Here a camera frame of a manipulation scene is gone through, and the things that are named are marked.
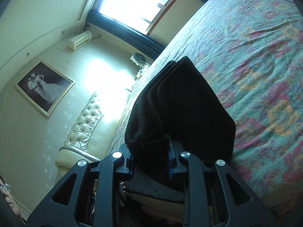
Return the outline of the black pants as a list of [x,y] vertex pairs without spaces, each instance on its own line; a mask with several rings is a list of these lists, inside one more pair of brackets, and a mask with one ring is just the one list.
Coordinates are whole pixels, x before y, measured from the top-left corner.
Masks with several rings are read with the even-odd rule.
[[125,143],[137,165],[129,193],[181,200],[183,181],[169,177],[169,143],[211,166],[232,160],[236,124],[188,57],[170,61],[136,99]]

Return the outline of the cream tufted headboard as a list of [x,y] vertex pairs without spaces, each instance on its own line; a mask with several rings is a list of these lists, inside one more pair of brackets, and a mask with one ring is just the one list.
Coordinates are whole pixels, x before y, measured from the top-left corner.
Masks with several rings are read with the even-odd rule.
[[58,179],[81,159],[95,162],[107,155],[129,97],[130,91],[122,90],[116,95],[95,92],[89,98],[59,149]]

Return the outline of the white fan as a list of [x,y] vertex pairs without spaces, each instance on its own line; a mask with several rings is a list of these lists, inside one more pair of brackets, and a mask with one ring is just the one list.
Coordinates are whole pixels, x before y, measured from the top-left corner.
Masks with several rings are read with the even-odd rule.
[[148,61],[143,54],[140,53],[134,53],[130,60],[135,63],[139,68],[143,68],[145,65],[151,65],[152,62]]

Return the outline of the framed wedding photo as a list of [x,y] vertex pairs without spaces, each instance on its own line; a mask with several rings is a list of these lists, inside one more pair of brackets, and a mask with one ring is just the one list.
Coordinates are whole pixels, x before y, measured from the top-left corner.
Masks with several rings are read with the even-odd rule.
[[75,81],[40,60],[15,85],[15,89],[41,114],[49,118]]

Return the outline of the dark blue curtain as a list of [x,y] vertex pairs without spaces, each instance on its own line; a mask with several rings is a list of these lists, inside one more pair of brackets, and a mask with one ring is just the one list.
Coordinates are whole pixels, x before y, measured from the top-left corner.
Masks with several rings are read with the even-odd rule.
[[165,49],[165,46],[149,36],[99,12],[90,10],[86,17],[86,21],[130,44],[153,60],[155,60]]

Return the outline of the white air conditioner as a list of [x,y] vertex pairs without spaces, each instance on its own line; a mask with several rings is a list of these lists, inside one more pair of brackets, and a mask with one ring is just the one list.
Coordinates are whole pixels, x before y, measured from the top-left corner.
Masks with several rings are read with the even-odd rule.
[[84,44],[92,40],[92,33],[90,31],[85,31],[68,41],[67,48],[76,51],[79,47],[82,47]]

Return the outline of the floral bedspread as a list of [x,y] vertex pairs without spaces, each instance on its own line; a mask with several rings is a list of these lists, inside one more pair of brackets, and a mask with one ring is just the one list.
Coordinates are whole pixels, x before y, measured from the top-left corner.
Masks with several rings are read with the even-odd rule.
[[187,56],[236,124],[232,166],[275,214],[302,196],[302,14],[285,0],[208,0],[133,86],[110,150],[143,88]]

